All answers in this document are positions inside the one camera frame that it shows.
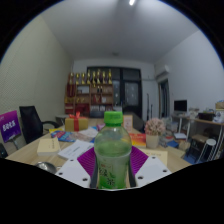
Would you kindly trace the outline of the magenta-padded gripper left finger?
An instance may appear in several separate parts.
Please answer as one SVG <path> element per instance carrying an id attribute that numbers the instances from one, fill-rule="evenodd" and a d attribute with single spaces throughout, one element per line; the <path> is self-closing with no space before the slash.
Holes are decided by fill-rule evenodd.
<path id="1" fill-rule="evenodd" d="M 69 159 L 56 175 L 84 188 L 96 188 L 98 170 L 94 148 L 76 159 Z"/>

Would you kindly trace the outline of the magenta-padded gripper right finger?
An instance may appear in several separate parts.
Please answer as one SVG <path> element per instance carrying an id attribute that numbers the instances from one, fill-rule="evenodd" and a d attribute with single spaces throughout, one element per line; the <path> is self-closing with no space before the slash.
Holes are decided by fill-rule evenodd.
<path id="1" fill-rule="evenodd" d="M 143 187 L 170 174 L 171 171 L 155 155 L 148 156 L 135 146 L 132 147 L 129 165 L 131 187 Z"/>

